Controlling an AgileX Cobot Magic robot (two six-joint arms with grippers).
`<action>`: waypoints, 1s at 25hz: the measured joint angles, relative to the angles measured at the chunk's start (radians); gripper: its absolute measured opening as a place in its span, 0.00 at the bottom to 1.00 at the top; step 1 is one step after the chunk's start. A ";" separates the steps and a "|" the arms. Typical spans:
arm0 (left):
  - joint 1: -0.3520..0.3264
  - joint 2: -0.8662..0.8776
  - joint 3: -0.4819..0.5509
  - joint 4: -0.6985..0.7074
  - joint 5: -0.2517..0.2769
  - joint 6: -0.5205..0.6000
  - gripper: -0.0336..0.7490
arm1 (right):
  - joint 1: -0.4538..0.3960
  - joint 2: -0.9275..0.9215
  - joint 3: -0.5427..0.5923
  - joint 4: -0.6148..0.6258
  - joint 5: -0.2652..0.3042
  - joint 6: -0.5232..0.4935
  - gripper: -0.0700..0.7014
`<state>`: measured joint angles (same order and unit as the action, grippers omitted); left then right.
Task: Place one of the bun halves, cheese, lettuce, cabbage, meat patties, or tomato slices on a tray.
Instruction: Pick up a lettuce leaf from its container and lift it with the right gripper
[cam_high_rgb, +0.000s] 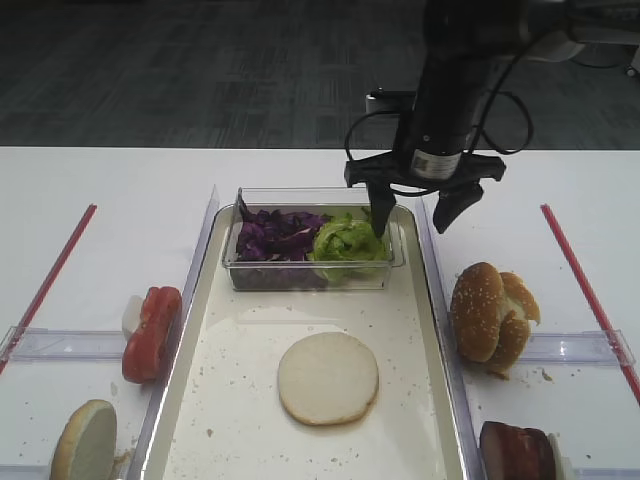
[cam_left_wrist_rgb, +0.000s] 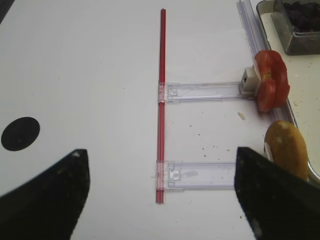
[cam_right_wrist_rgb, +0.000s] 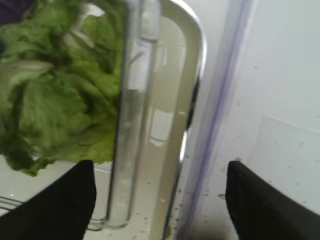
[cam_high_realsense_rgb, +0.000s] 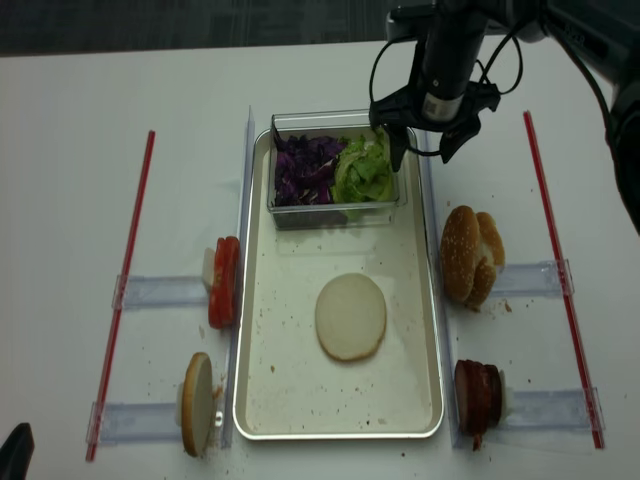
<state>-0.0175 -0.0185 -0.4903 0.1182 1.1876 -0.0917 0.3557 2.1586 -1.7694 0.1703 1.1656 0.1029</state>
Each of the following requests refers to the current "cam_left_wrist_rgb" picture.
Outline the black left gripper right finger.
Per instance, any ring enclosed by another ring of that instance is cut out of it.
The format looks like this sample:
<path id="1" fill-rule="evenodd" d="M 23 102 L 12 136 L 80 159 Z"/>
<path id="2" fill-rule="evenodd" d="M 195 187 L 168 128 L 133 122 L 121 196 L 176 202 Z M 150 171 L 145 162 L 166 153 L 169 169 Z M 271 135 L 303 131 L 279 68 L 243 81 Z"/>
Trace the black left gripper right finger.
<path id="1" fill-rule="evenodd" d="M 255 239 L 320 238 L 320 189 L 249 147 L 237 148 L 234 188 Z"/>

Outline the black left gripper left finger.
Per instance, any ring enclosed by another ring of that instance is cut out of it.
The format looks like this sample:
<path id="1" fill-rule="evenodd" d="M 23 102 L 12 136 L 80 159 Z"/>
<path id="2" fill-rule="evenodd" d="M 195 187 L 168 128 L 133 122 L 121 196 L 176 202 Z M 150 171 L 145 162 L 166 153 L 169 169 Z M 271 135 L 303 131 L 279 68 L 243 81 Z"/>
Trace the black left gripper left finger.
<path id="1" fill-rule="evenodd" d="M 69 240 L 90 190 L 89 156 L 75 149 L 0 198 L 2 240 Z"/>

